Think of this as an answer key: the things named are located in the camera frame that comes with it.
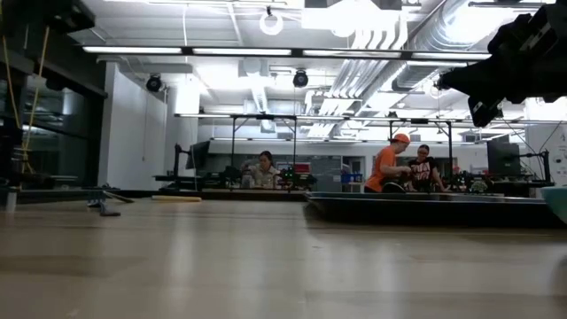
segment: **woman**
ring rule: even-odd
[[[430,192],[433,183],[439,186],[440,191],[447,191],[439,177],[437,162],[433,157],[429,157],[428,145],[419,146],[417,159],[412,159],[408,164],[412,174],[412,181],[408,185],[411,191]]]
[[[252,175],[254,180],[252,187],[275,188],[279,178],[276,175],[280,174],[280,171],[274,167],[272,153],[268,151],[260,153],[259,160],[260,163],[254,166],[245,163],[242,167],[243,175]]]

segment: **security camera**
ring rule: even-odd
[[[158,93],[163,88],[163,81],[161,80],[161,74],[152,74],[150,75],[150,80],[145,84],[146,89],[150,92]]]
[[[296,88],[305,88],[309,83],[309,78],[305,70],[298,70],[293,77],[293,86]]]

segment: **monitor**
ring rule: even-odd
[[[488,173],[491,175],[521,175],[520,146],[518,144],[490,141],[488,151]]]
[[[185,169],[203,168],[203,166],[206,163],[206,157],[209,154],[210,145],[211,145],[211,141],[201,142],[192,145],[188,152]]]

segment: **person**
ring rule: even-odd
[[[269,151],[260,153],[259,160],[260,163],[255,166],[250,166],[246,162],[242,167],[243,172],[250,171],[254,180],[253,187],[274,188],[278,179],[276,175],[280,174],[280,171],[274,167],[272,153]]]
[[[376,156],[372,175],[364,185],[365,192],[381,192],[386,183],[411,172],[409,167],[396,167],[396,155],[403,153],[408,146],[409,137],[405,134],[396,134],[390,140],[390,146],[382,149]]]
[[[412,178],[408,183],[410,191],[430,192],[433,183],[439,186],[440,191],[447,191],[439,176],[437,162],[429,156],[429,146],[423,144],[417,149],[417,159],[409,161]]]

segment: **orange shirt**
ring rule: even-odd
[[[390,167],[396,166],[396,152],[392,146],[387,146],[376,156],[372,176],[366,181],[366,187],[374,191],[382,191],[382,180],[385,178],[384,174],[380,171],[380,167],[386,165]]]

